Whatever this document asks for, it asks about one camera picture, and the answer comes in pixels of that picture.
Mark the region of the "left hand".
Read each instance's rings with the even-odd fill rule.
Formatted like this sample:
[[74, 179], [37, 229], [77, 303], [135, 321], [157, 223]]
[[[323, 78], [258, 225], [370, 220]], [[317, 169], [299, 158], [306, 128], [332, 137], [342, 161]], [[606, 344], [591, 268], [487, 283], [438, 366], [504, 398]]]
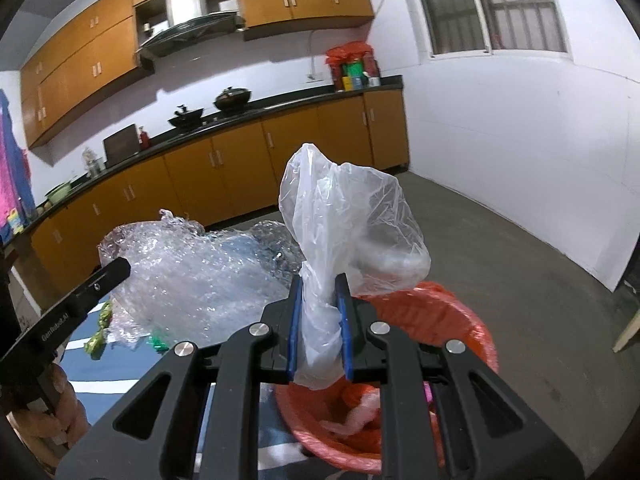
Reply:
[[54, 414], [19, 410], [6, 418], [38, 462], [55, 469], [60, 459], [44, 444], [44, 440], [53, 439], [65, 432], [67, 444], [72, 448], [89, 431], [91, 425], [84, 404], [77, 399], [62, 367], [53, 363], [51, 368], [53, 387], [61, 395]]

